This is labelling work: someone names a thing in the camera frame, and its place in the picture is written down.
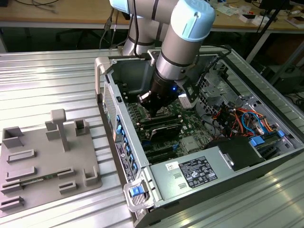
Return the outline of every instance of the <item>blue cable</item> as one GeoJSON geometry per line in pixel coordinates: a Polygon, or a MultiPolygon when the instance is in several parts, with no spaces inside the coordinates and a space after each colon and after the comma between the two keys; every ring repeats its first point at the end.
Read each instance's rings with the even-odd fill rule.
{"type": "Polygon", "coordinates": [[[173,147],[173,150],[174,150],[174,151],[177,150],[178,146],[179,146],[179,144],[173,145],[173,146],[172,146],[172,147],[173,147]]]}
{"type": "MultiPolygon", "coordinates": [[[[252,115],[257,119],[257,121],[258,121],[258,123],[260,124],[260,127],[262,128],[262,130],[263,130],[264,132],[266,132],[266,133],[269,133],[269,131],[268,131],[265,127],[263,127],[263,125],[262,125],[260,119],[258,118],[258,116],[257,116],[255,113],[252,113],[252,112],[246,112],[246,113],[252,114],[252,115]]],[[[256,135],[255,132],[254,132],[252,129],[248,128],[248,127],[245,125],[244,116],[245,116],[246,113],[244,113],[244,114],[242,115],[242,124],[243,124],[243,126],[244,126],[247,130],[251,131],[251,132],[253,133],[253,135],[255,136],[255,135],[256,135]]]]}

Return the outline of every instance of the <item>wooden desk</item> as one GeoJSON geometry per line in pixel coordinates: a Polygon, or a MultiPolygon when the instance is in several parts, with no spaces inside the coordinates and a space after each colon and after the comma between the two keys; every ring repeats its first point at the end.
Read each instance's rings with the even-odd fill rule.
{"type": "MultiPolygon", "coordinates": [[[[253,4],[243,0],[234,3],[234,5],[251,6],[252,11],[257,15],[261,11],[261,9],[253,4]]],[[[111,11],[109,0],[60,0],[54,3],[54,6],[58,11],[58,14],[10,0],[8,7],[0,8],[0,27],[103,29],[111,11]]],[[[229,17],[219,11],[216,11],[216,14],[217,16],[212,31],[256,32],[257,30],[256,25],[242,22],[238,19],[237,15],[229,17]]],[[[286,16],[278,16],[278,21],[272,23],[268,31],[253,49],[252,53],[248,56],[247,60],[249,62],[253,59],[271,33],[304,33],[304,29],[294,27],[286,22],[285,18],[286,16]]],[[[129,21],[125,20],[120,13],[117,28],[128,29],[128,24],[129,21]]]]}
{"type": "MultiPolygon", "coordinates": [[[[10,0],[8,7],[0,8],[0,27],[2,22],[105,24],[111,12],[109,0],[60,0],[53,5],[57,14],[10,0]]],[[[118,23],[128,25],[129,21],[120,13],[118,23]]]]}

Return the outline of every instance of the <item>light blue joint cap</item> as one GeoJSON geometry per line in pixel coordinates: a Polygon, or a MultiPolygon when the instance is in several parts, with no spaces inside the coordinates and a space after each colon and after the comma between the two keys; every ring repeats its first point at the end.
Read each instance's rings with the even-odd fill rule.
{"type": "Polygon", "coordinates": [[[110,4],[114,9],[129,13],[128,0],[110,0],[110,4]]]}
{"type": "Polygon", "coordinates": [[[215,20],[215,10],[204,0],[179,0],[171,15],[174,32],[189,42],[208,36],[215,20]]]}

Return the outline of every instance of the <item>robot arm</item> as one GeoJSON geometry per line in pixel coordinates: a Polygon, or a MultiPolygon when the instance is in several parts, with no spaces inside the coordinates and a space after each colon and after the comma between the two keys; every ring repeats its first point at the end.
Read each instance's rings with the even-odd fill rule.
{"type": "MultiPolygon", "coordinates": [[[[114,8],[126,13],[133,12],[132,2],[110,0],[114,8]]],[[[214,9],[204,0],[146,0],[137,1],[136,10],[138,16],[170,23],[156,61],[151,88],[138,97],[142,106],[153,117],[162,106],[169,105],[178,97],[180,89],[186,93],[190,103],[195,103],[198,93],[186,77],[187,69],[210,33],[215,20],[214,9]]]]}

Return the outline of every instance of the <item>blue latch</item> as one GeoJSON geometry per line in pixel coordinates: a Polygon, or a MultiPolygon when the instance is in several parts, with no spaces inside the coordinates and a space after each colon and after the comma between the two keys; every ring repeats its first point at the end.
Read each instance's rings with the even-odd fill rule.
{"type": "Polygon", "coordinates": [[[131,149],[129,146],[127,146],[127,155],[129,156],[130,153],[131,153],[131,149]]]}
{"type": "Polygon", "coordinates": [[[120,125],[118,125],[118,127],[117,127],[117,129],[116,129],[116,133],[117,134],[120,134],[122,132],[122,126],[121,126],[121,124],[120,125]]]}
{"type": "Polygon", "coordinates": [[[283,138],[285,136],[285,133],[282,130],[277,131],[277,134],[283,138]]]}
{"type": "Polygon", "coordinates": [[[256,137],[251,138],[251,140],[249,142],[251,143],[251,145],[257,146],[259,144],[264,143],[265,141],[262,139],[261,136],[256,136],[256,137]]]}
{"type": "Polygon", "coordinates": [[[143,187],[142,186],[137,186],[137,187],[134,187],[134,188],[130,189],[130,194],[131,194],[131,197],[135,197],[135,196],[139,196],[141,194],[144,194],[143,187]]]}
{"type": "Polygon", "coordinates": [[[136,165],[136,163],[133,163],[133,170],[137,171],[137,165],[136,165]]]}

